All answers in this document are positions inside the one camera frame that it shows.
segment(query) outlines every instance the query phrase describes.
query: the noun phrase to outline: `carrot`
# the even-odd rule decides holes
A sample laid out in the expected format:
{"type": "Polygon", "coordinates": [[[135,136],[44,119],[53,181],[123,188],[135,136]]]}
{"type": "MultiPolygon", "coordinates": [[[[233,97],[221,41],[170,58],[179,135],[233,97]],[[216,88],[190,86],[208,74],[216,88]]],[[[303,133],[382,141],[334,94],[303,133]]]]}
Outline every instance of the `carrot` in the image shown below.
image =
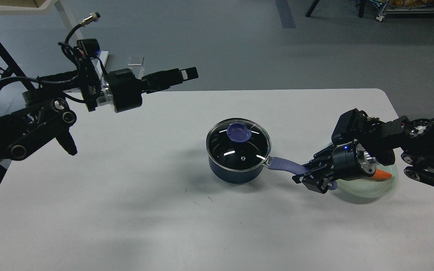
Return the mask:
{"type": "Polygon", "coordinates": [[[386,171],[382,171],[380,169],[376,169],[376,172],[374,173],[374,175],[371,178],[373,180],[376,180],[376,181],[384,181],[384,180],[391,178],[392,176],[393,175],[391,173],[388,173],[386,171]]]}

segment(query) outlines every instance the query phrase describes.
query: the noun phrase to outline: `cardboard box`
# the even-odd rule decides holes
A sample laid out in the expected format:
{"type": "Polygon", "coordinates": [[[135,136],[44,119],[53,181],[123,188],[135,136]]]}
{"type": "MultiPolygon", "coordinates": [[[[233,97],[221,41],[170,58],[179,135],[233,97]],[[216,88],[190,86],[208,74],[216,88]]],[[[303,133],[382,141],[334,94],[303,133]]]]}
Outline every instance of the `cardboard box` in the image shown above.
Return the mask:
{"type": "Polygon", "coordinates": [[[0,6],[38,8],[46,0],[0,0],[0,6]]]}

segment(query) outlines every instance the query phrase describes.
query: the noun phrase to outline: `pot handle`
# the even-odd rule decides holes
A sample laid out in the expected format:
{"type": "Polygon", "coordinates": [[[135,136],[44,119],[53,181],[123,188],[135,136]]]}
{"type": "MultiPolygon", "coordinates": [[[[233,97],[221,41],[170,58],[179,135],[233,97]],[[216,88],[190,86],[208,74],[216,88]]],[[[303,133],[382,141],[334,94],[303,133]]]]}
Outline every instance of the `pot handle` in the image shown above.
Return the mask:
{"type": "Polygon", "coordinates": [[[294,175],[301,175],[303,173],[310,171],[310,169],[298,163],[279,157],[272,157],[269,161],[268,168],[272,170],[282,170],[282,171],[291,172],[294,175]]]}

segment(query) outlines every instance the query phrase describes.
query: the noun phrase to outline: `black table leg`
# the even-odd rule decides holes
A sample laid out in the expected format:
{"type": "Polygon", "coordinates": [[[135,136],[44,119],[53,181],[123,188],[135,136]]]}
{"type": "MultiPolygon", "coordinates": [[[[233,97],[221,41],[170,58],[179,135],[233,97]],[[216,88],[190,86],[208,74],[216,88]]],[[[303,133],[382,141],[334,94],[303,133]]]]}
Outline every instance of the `black table leg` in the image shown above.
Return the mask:
{"type": "Polygon", "coordinates": [[[366,4],[366,0],[359,0],[358,17],[360,17],[360,18],[363,18],[363,14],[365,13],[365,4],[366,4]]]}
{"type": "Polygon", "coordinates": [[[312,5],[309,7],[308,12],[306,12],[306,17],[310,17],[310,15],[312,14],[312,11],[314,11],[314,9],[316,8],[318,3],[319,3],[319,0],[314,0],[312,2],[312,5]]]}

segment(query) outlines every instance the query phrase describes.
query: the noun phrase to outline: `plate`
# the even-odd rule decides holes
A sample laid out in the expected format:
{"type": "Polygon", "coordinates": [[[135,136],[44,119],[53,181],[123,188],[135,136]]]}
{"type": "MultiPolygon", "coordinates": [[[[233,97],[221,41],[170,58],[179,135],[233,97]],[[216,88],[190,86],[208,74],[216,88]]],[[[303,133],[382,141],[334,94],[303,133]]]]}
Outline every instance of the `plate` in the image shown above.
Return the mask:
{"type": "Polygon", "coordinates": [[[396,186],[398,168],[396,165],[383,166],[377,165],[378,169],[391,173],[393,176],[387,180],[374,180],[372,178],[363,178],[353,181],[336,180],[338,189],[357,197],[376,199],[382,197],[393,190],[396,186]]]}

